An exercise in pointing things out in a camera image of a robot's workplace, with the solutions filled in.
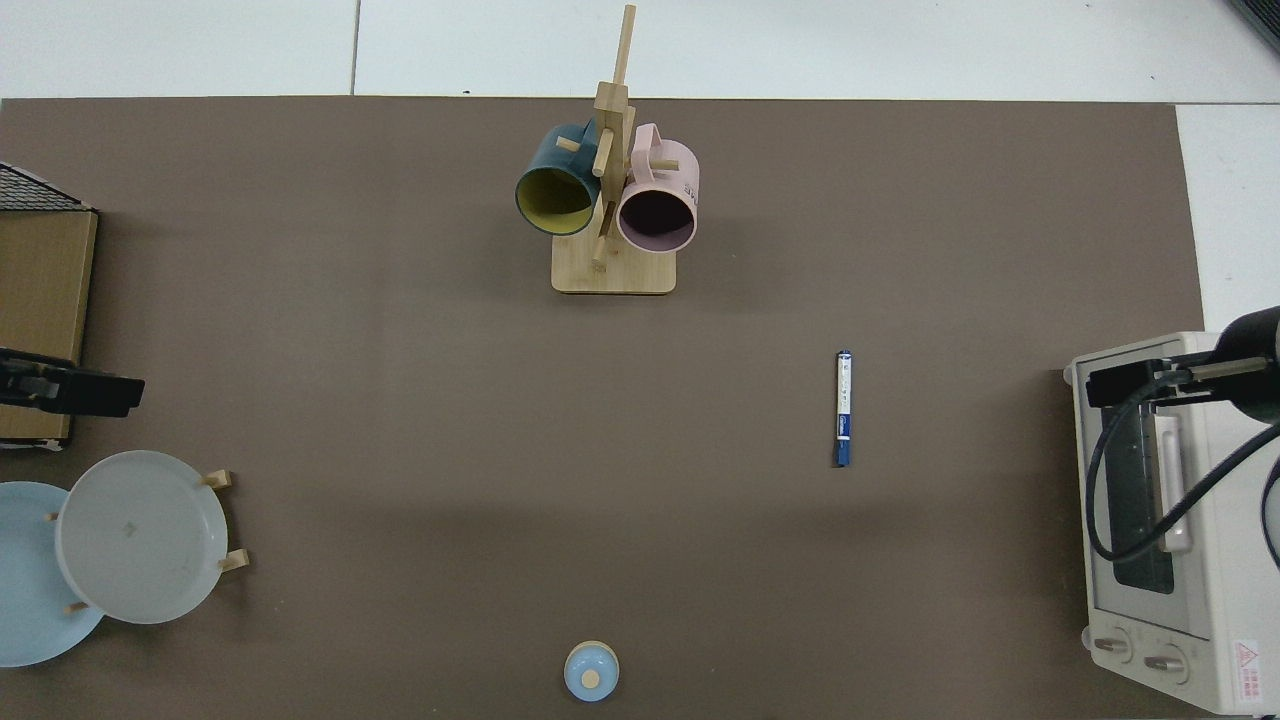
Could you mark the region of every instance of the toaster oven door handle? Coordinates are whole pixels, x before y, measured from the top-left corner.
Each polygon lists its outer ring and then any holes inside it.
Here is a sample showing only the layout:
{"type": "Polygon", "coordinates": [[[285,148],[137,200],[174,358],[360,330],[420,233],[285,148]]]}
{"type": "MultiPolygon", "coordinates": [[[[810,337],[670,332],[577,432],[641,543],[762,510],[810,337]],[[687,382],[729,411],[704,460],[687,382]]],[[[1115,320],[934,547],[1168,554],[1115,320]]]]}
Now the toaster oven door handle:
{"type": "MultiPolygon", "coordinates": [[[[1183,452],[1180,442],[1180,423],[1175,415],[1147,416],[1147,438],[1149,442],[1152,475],[1155,475],[1156,507],[1164,518],[1174,505],[1187,495],[1183,478],[1183,452]]],[[[1192,548],[1192,534],[1183,516],[1160,538],[1160,550],[1165,552],[1188,552],[1192,548]]]]}

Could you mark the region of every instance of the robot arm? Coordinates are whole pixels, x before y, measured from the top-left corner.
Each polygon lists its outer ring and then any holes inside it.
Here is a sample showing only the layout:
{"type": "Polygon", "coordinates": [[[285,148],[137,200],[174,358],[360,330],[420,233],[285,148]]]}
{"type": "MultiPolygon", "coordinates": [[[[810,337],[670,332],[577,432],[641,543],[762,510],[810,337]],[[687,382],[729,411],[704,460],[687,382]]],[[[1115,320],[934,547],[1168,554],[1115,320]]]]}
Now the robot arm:
{"type": "Polygon", "coordinates": [[[1280,306],[1236,318],[1211,352],[1142,360],[1092,373],[1085,384],[1089,406],[1110,407],[1151,382],[1187,370],[1151,398],[1156,405],[1229,401],[1268,425],[1280,424],[1280,306]]]}
{"type": "Polygon", "coordinates": [[[142,400],[142,380],[84,370],[69,360],[0,347],[0,405],[124,418],[142,400]]]}

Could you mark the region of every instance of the light blue plate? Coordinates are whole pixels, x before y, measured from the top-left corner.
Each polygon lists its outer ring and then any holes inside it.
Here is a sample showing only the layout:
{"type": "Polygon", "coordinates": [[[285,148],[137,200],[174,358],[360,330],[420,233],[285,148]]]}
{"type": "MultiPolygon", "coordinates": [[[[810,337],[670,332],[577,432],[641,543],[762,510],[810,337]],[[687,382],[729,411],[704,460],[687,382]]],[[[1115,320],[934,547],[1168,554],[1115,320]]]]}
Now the light blue plate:
{"type": "Polygon", "coordinates": [[[618,656],[609,646],[588,641],[564,661],[564,687],[584,702],[598,702],[618,687],[618,656]]]}
{"type": "Polygon", "coordinates": [[[44,483],[0,483],[0,667],[58,657],[84,639],[102,612],[79,602],[63,579],[54,552],[58,512],[67,491],[44,483]]]}

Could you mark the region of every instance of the marker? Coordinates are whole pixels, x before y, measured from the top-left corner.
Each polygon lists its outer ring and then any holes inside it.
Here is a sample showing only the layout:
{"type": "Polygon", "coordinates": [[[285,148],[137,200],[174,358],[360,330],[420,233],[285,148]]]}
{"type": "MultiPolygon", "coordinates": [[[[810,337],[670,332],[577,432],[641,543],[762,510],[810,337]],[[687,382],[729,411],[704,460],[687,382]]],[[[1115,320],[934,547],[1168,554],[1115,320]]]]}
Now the marker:
{"type": "Polygon", "coordinates": [[[854,354],[836,354],[836,466],[849,465],[850,405],[854,393],[854,354]]]}

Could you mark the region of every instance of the black cable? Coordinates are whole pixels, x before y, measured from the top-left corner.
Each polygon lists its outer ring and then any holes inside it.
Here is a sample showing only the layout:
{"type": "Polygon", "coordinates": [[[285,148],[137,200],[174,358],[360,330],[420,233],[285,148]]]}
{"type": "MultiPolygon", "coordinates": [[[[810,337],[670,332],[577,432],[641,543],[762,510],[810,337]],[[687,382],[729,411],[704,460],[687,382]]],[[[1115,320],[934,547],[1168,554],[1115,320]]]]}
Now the black cable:
{"type": "Polygon", "coordinates": [[[1271,541],[1271,533],[1267,529],[1267,497],[1271,495],[1271,488],[1275,487],[1277,478],[1280,478],[1280,457],[1276,457],[1276,462],[1271,466],[1271,473],[1267,475],[1267,484],[1262,487],[1262,539],[1267,541],[1271,560],[1275,560],[1276,568],[1280,568],[1280,552],[1276,552],[1276,544],[1271,541]]]}
{"type": "Polygon", "coordinates": [[[1111,423],[1108,423],[1107,427],[1102,429],[1102,434],[1098,436],[1098,442],[1093,447],[1093,456],[1089,459],[1089,468],[1084,475],[1084,518],[1085,527],[1089,533],[1089,544],[1103,560],[1108,560],[1111,562],[1125,562],[1146,552],[1147,548],[1161,538],[1161,536],[1167,533],[1179,520],[1181,520],[1192,506],[1199,502],[1199,500],[1204,497],[1208,491],[1213,489],[1213,486],[1216,486],[1240,462],[1244,462],[1244,460],[1247,460],[1251,455],[1262,448],[1262,446],[1271,442],[1276,437],[1280,437],[1280,425],[1271,425],[1261,433],[1253,436],[1248,442],[1235,448],[1235,451],[1228,455],[1225,460],[1219,462],[1216,468],[1210,470],[1210,473],[1204,475],[1204,479],[1196,483],[1192,489],[1187,491],[1187,495],[1169,510],[1169,514],[1161,518],[1160,521],[1156,523],[1155,527],[1152,527],[1151,530],[1137,543],[1121,551],[1114,551],[1103,547],[1102,538],[1098,537],[1098,523],[1093,506],[1094,496],[1097,495],[1098,468],[1102,465],[1102,456],[1106,454],[1107,446],[1111,443],[1111,438],[1115,437],[1116,428],[1119,428],[1121,423],[1126,421],[1129,415],[1134,414],[1143,402],[1155,397],[1155,395],[1162,388],[1184,384],[1190,380],[1190,370],[1175,370],[1151,380],[1125,398],[1124,402],[1115,406],[1116,413],[1112,415],[1111,423]]]}

